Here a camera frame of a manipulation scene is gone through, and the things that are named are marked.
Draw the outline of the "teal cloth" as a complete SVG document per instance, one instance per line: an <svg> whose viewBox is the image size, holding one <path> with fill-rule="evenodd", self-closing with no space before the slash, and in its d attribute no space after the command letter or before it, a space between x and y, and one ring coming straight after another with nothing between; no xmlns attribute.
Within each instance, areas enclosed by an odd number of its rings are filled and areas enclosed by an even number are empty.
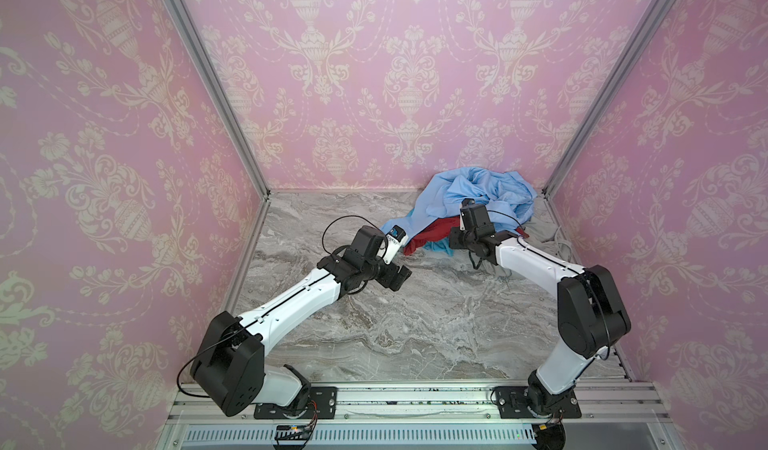
<svg viewBox="0 0 768 450"><path fill-rule="evenodd" d="M404 254L409 256L423 248L452 256L453 249L449 247L449 235L458 224L458 216L436 219L407 243Z"/></svg>

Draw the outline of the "light blue cloth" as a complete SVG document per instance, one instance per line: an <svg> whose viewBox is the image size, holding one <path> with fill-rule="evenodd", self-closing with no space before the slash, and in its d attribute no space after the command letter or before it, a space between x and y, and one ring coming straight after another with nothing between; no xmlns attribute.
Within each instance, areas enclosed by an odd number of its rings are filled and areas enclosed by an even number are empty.
<svg viewBox="0 0 768 450"><path fill-rule="evenodd" d="M533 216L536 196L533 186L516 171L500 173L480 167L443 171L432 177L409 214L388 220L381 231L386 236L399 225L409 242L436 219L459 216L465 198L485 205L497 229L511 230Z"/></svg>

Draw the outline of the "dark red cloth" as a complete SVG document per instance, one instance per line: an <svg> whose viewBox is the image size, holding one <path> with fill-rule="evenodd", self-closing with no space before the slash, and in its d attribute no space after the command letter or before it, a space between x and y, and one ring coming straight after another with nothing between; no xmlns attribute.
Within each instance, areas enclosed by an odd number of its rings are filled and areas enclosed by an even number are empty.
<svg viewBox="0 0 768 450"><path fill-rule="evenodd" d="M404 254L409 256L420 248L435 247L448 254L454 250L467 250L474 256L490 260L495 255L494 248L507 239L518 237L517 230L520 229L520 226L511 230L497 229L486 214L440 218L414 236L406 244Z"/></svg>

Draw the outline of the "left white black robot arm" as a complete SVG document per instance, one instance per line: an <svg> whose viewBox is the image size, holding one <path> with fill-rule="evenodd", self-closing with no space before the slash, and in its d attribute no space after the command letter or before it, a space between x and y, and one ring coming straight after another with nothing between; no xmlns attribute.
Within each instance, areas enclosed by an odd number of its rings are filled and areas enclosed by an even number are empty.
<svg viewBox="0 0 768 450"><path fill-rule="evenodd" d="M238 316L224 311L209 323L190 375L227 417L252 404L300 415L310 406L312 385L293 366L274 367L266 357L301 323L370 282L393 292L412 271L394 257L407 245L398 225L388 232L365 225L353 241L323 256L298 283Z"/></svg>

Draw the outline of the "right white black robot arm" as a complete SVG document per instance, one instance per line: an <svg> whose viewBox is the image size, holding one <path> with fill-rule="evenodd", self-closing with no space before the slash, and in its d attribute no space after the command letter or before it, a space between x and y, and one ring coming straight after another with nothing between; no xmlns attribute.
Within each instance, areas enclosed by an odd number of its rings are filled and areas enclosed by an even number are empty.
<svg viewBox="0 0 768 450"><path fill-rule="evenodd" d="M496 230L490 210L472 199L460 207L460 224L449 244L466 250L474 268L482 262L513 271L543 288L557 303L559 339L528 377L526 405L532 415L559 417L575 397L584 371L631 331L631 319L611 272L550 255L510 231Z"/></svg>

